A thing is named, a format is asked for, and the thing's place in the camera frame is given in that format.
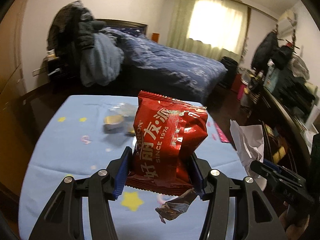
window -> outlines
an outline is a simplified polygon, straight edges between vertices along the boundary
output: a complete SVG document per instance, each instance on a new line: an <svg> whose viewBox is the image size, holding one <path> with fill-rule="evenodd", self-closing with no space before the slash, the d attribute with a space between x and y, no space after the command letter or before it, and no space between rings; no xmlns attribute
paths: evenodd
<svg viewBox="0 0 320 240"><path fill-rule="evenodd" d="M239 53L238 40L243 13L217 0L196 2L189 24L188 37L212 47Z"/></svg>

light blue tablecloth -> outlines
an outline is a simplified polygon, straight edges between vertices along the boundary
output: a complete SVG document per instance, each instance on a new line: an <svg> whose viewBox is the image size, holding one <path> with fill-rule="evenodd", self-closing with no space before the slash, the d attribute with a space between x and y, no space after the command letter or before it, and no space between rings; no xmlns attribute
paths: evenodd
<svg viewBox="0 0 320 240"><path fill-rule="evenodd" d="M138 105L138 100L118 96L70 96L51 119L36 144L21 190L19 232L22 240L29 238L42 209L65 176L71 174L75 179L89 177L106 168L111 160L119 158L125 146L132 145L132 137L106 134L103 130L103 118L108 108L118 103ZM197 156L228 177L243 179L246 172L236 151L230 143L220 142L210 116L207 128L209 136L196 150ZM83 136L88 136L90 143L81 140ZM137 211L122 205L125 192L137 192L143 201ZM163 224L155 211L160 206L158 194L127 186L124 193L117 201L109 202L119 240L199 238L208 202L197 198L185 214ZM234 199L230 199L230 226L226 239L232 239L234 205ZM86 198L83 200L83 218L85 239L92 239Z"/></svg>

pink container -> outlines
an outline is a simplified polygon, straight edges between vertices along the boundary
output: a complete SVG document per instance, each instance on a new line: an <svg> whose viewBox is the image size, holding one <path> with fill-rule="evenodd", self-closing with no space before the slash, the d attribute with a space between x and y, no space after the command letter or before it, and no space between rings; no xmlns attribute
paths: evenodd
<svg viewBox="0 0 320 240"><path fill-rule="evenodd" d="M242 96L243 96L243 93L244 93L244 89L247 87L247 84L244 84L242 83L240 88L239 88L239 91L238 91L238 96L237 96L237 99L238 100L241 100Z"/></svg>

dark blue bedspread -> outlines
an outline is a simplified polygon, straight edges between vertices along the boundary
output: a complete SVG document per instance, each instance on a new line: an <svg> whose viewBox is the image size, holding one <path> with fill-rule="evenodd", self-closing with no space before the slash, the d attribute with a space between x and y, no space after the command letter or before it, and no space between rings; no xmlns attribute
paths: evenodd
<svg viewBox="0 0 320 240"><path fill-rule="evenodd" d="M124 52L124 63L136 68L133 78L138 88L143 84L141 89L204 104L227 72L222 63L210 58L172 49L146 38L136 38L119 30L106 28L100 32L117 37L117 46ZM184 95L172 93L175 89Z"/></svg>

human hand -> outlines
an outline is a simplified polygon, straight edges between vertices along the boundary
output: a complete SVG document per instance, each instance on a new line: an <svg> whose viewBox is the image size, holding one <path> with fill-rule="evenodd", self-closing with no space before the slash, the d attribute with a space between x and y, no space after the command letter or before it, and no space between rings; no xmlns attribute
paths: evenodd
<svg viewBox="0 0 320 240"><path fill-rule="evenodd" d="M298 240L299 237L303 234L303 232L306 230L306 228L308 227L309 224L309 216L307 218L301 219L300 221L298 221L298 223L296 223L295 225L289 225L289 222L286 219L286 215L287 215L287 211L284 211L280 217L279 220L283 226L284 229L286 230L286 235L288 240Z"/></svg>

